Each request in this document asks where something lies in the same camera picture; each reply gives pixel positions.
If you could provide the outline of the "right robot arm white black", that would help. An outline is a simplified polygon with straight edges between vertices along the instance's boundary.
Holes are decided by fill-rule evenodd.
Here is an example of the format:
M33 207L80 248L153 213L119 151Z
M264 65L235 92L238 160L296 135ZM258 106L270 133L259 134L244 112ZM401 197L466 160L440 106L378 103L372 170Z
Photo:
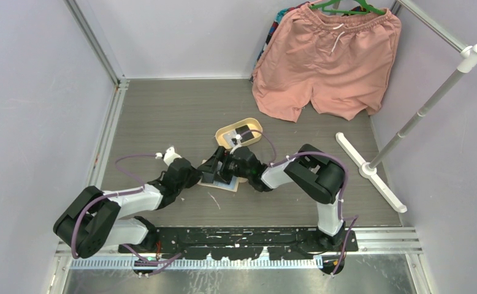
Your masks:
M342 245L345 221L340 200L347 171L339 161L314 146L304 144L297 153L274 164L262 163L247 146L230 150L220 146L197 169L203 183L229 184L234 178L243 178L258 192L295 183L316 202L320 246L332 252Z

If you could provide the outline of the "beige oval plastic tray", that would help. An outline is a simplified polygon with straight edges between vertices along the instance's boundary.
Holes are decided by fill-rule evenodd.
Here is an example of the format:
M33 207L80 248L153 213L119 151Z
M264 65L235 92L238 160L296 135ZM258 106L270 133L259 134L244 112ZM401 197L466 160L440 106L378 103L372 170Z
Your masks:
M254 118L245 118L216 131L215 138L218 145L232 149L237 145L248 146L259 141L263 128Z

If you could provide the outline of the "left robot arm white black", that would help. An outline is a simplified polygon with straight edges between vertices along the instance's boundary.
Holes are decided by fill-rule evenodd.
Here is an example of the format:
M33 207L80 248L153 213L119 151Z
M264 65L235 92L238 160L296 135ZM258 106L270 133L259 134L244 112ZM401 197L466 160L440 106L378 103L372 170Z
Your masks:
M158 179L138 188L104 192L88 186L60 215L53 232L69 245L73 258L90 258L107 246L120 246L125 252L153 252L158 248L157 228L139 213L172 204L201 177L190 161L178 157Z

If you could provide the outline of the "beige leather card holder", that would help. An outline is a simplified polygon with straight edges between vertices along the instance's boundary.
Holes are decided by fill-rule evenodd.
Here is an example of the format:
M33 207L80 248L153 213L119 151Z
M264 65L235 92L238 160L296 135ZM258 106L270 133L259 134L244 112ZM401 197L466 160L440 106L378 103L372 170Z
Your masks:
M232 180L229 184L219 182L219 181L214 181L212 183L203 183L201 180L197 183L200 186L205 186L205 187L211 187L211 188L216 188L216 189L222 189L222 190L227 190L231 192L237 192L239 185L241 183L246 183L248 180L246 178L238 178L233 176Z

